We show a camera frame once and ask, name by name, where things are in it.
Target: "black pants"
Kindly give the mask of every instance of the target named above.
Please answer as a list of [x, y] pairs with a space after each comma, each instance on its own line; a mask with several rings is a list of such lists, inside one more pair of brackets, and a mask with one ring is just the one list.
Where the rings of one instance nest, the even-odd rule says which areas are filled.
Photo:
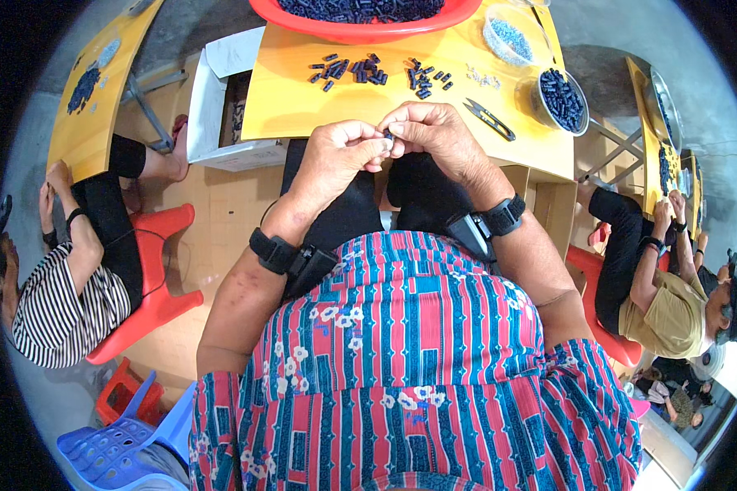
[[[633, 275], [644, 252], [641, 240], [652, 234], [655, 224], [642, 216], [636, 201], [602, 188], [592, 195], [590, 215], [611, 225], [595, 293], [595, 313], [604, 329], [619, 334], [619, 308], [633, 286]], [[669, 227], [665, 244], [671, 245], [676, 239], [676, 232]]]
[[[307, 142], [289, 142], [282, 195], [292, 185]], [[450, 181], [428, 153], [410, 153], [393, 162], [387, 197], [391, 204], [402, 209], [396, 221], [398, 230], [445, 235], [449, 218], [474, 210], [463, 187]], [[304, 241], [319, 249], [333, 250], [355, 237], [381, 230], [380, 209], [374, 202], [374, 175], [361, 171], [346, 191], [317, 217]]]
[[71, 194], [104, 246], [101, 265], [118, 275], [126, 286], [131, 312], [142, 303], [142, 265], [118, 176], [135, 179], [143, 169], [145, 146], [115, 134], [109, 152], [109, 170], [71, 186]]

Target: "thread snips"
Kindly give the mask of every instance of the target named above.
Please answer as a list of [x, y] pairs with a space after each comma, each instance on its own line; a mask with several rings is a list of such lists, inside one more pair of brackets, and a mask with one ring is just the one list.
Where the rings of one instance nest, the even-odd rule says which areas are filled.
[[469, 97], [466, 97], [466, 99], [469, 101], [469, 104], [465, 102], [464, 106], [467, 109], [469, 109], [469, 111], [472, 114], [478, 116], [483, 123], [486, 123], [487, 125], [491, 126], [494, 129], [494, 131], [496, 131], [497, 133], [500, 133], [502, 138], [504, 138], [505, 140], [508, 140], [509, 142], [513, 142], [515, 140], [515, 133], [513, 133], [513, 131], [511, 131], [510, 128], [508, 128], [504, 123], [502, 123], [497, 118], [497, 116], [490, 113], [486, 108], [484, 108], [477, 102], [473, 101]]

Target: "metal bowl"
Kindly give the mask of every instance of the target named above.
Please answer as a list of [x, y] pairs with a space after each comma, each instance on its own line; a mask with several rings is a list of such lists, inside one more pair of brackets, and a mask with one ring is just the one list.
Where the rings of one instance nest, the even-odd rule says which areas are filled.
[[[658, 140], [674, 148], [674, 152], [679, 155], [682, 150], [680, 113], [674, 107], [674, 101], [669, 94], [669, 88], [663, 82], [663, 77], [655, 68], [650, 68], [650, 83], [644, 88], [644, 105], [647, 107], [647, 115]], [[663, 119], [664, 112], [669, 119], [670, 134]]]
[[568, 73], [566, 70], [563, 70], [561, 68], [558, 68], [558, 69], [560, 70], [560, 73], [563, 74], [565, 79], [568, 82], [570, 82], [573, 85], [573, 87], [576, 89], [576, 95], [579, 96], [581, 103], [584, 104], [584, 115], [581, 117], [581, 122], [579, 123], [579, 130], [570, 131], [570, 130], [566, 130], [565, 128], [563, 128], [562, 125], [560, 125], [560, 123], [557, 123], [557, 120], [554, 118], [554, 115], [549, 110], [549, 106], [546, 105], [546, 102], [543, 99], [543, 90], [540, 88], [540, 76], [544, 72], [548, 72], [549, 71], [548, 68], [540, 71], [540, 74], [538, 74], [538, 78], [535, 80], [534, 85], [530, 89], [532, 112], [535, 114], [535, 119], [540, 121], [540, 123], [545, 124], [550, 128], [554, 128], [555, 130], [567, 131], [570, 134], [574, 135], [575, 137], [580, 137], [582, 134], [587, 132], [587, 128], [590, 126], [590, 108], [587, 107], [587, 97], [584, 95], [584, 91], [581, 90], [581, 86], [579, 85], [579, 83], [576, 82], [576, 79], [574, 79], [570, 73]]

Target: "red plastic chair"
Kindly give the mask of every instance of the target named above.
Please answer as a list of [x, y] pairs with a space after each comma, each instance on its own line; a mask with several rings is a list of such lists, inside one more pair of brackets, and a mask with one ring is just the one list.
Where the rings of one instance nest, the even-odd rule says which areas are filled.
[[[162, 258], [164, 241], [161, 237], [166, 240], [167, 237], [183, 230], [193, 222], [194, 207], [188, 203], [156, 213], [131, 215], [131, 223], [135, 229], [138, 229], [137, 244], [144, 275], [142, 293], [146, 297], [136, 312], [124, 320], [118, 329], [115, 329], [107, 339], [101, 341], [87, 355], [86, 359], [90, 363], [94, 365], [106, 363], [125, 348], [147, 336], [153, 329], [202, 305], [204, 302], [202, 291], [192, 291], [179, 297], [173, 297], [170, 294], [165, 281], [166, 272]], [[151, 230], [161, 237], [142, 232], [142, 230]]]
[[641, 360], [641, 345], [638, 342], [630, 341], [621, 336], [614, 336], [606, 331], [600, 325], [598, 316], [595, 314], [595, 292], [597, 291], [600, 269], [604, 265], [603, 256], [571, 245], [568, 247], [566, 260], [583, 271], [587, 277], [587, 286], [581, 302], [584, 304], [587, 324], [590, 325], [595, 340], [606, 350], [606, 354], [610, 357], [626, 367], [635, 367]]
[[[98, 396], [96, 412], [104, 426], [109, 426], [120, 418], [120, 415], [123, 414], [123, 411], [131, 402], [131, 398], [134, 397], [142, 385], [142, 381], [138, 380], [129, 369], [130, 363], [131, 360], [126, 357], [123, 358], [115, 375], [109, 378], [106, 387], [101, 390], [101, 394]], [[161, 384], [153, 382], [137, 409], [137, 418], [154, 427], [158, 426], [158, 421], [161, 420], [158, 402], [161, 401], [163, 395], [164, 388], [161, 387]]]

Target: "blue plastic stool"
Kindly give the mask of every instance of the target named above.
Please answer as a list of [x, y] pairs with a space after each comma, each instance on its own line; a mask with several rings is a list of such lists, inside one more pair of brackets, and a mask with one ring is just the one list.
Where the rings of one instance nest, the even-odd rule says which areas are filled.
[[136, 419], [137, 409], [156, 379], [156, 371], [142, 383], [126, 411], [101, 430], [80, 428], [57, 438], [57, 447], [79, 476], [98, 490], [131, 489], [152, 479], [188, 489], [158, 468], [141, 462], [138, 452], [159, 443], [188, 465], [188, 434], [191, 431], [192, 383], [158, 428]]

